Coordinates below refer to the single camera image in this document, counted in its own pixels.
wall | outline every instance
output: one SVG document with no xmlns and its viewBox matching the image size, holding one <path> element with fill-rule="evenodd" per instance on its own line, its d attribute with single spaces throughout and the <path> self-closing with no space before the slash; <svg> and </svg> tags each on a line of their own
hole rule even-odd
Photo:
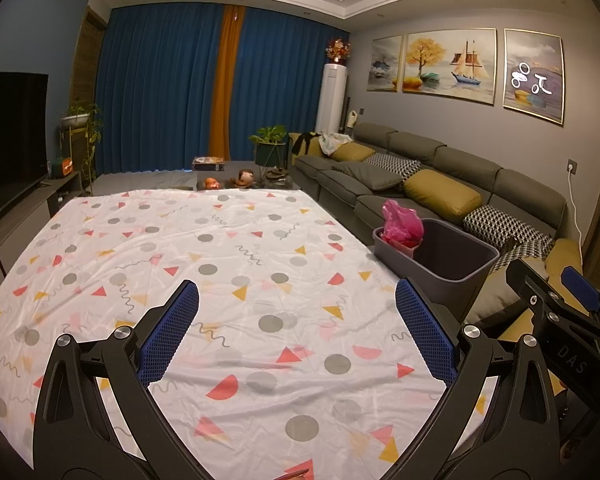
<svg viewBox="0 0 600 480">
<path fill-rule="evenodd" d="M 46 153 L 58 156 L 58 123 L 69 104 L 75 45 L 87 0 L 3 0 L 0 72 L 49 74 Z"/>
<path fill-rule="evenodd" d="M 434 95 L 366 91 L 374 38 L 473 27 L 497 28 L 494 106 Z M 562 37 L 566 80 L 563 127 L 502 107 L 504 28 Z M 354 33 L 350 41 L 354 55 L 348 63 L 347 94 L 350 108 L 365 109 L 360 121 L 433 137 L 524 173 L 562 193 L 568 201 L 567 160 L 575 160 L 573 195 L 584 240 L 600 192 L 600 16 L 592 5 L 587 19 L 515 9 L 449 13 Z M 567 234 L 578 239 L 573 221 Z"/>
<path fill-rule="evenodd" d="M 100 16 L 105 22 L 109 23 L 109 17 L 111 16 L 111 7 L 104 0 L 89 0 L 87 5 L 91 7 L 98 16 Z"/>
</svg>

silver bolt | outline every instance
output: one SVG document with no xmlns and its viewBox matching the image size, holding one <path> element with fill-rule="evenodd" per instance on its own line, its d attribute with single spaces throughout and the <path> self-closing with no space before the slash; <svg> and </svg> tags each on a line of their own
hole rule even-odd
<svg viewBox="0 0 600 480">
<path fill-rule="evenodd" d="M 131 327 L 126 326 L 126 325 L 119 326 L 113 333 L 113 335 L 116 339 L 125 339 L 125 338 L 129 337 L 129 334 L 131 334 Z"/>
<path fill-rule="evenodd" d="M 529 335 L 529 334 L 525 335 L 522 338 L 522 341 L 527 346 L 536 346 L 538 344 L 538 340 L 536 340 L 535 337 L 533 337 L 532 335 Z"/>
<path fill-rule="evenodd" d="M 476 338 L 480 335 L 480 329 L 477 326 L 473 326 L 473 325 L 467 325 L 465 326 L 462 331 L 464 332 L 464 335 L 470 338 Z"/>
<path fill-rule="evenodd" d="M 71 342 L 71 336 L 68 334 L 62 334 L 57 340 L 58 346 L 67 346 Z"/>
</svg>

framed painting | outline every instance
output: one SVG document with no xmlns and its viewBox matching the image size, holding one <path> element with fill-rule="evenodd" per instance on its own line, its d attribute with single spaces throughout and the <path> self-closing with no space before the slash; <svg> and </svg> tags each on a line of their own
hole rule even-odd
<svg viewBox="0 0 600 480">
<path fill-rule="evenodd" d="M 495 28 L 409 34 L 402 91 L 493 105 L 497 49 Z"/>
<path fill-rule="evenodd" d="M 402 36 L 373 40 L 366 90 L 397 92 L 401 56 Z"/>
<path fill-rule="evenodd" d="M 560 36 L 506 28 L 502 105 L 562 126 L 564 56 Z"/>
</svg>

sailboat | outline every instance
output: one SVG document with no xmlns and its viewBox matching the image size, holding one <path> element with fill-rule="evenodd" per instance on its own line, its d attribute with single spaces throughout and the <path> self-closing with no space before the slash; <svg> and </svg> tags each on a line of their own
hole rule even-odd
<svg viewBox="0 0 600 480">
<path fill-rule="evenodd" d="M 482 66 L 480 55 L 475 51 L 475 41 L 472 52 L 469 52 L 469 42 L 467 41 L 464 50 L 460 54 L 455 54 L 451 64 L 456 65 L 456 68 L 451 73 L 459 83 L 479 85 L 482 82 L 478 79 L 479 77 L 489 77 L 489 74 Z"/>
</svg>

yellow tree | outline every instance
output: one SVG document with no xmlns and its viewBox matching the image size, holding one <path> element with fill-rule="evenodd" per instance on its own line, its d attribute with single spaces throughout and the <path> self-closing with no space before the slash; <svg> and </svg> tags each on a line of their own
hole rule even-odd
<svg viewBox="0 0 600 480">
<path fill-rule="evenodd" d="M 419 38 L 409 45 L 407 63 L 418 66 L 418 77 L 422 76 L 422 67 L 435 65 L 442 60 L 446 50 L 431 38 Z"/>
</svg>

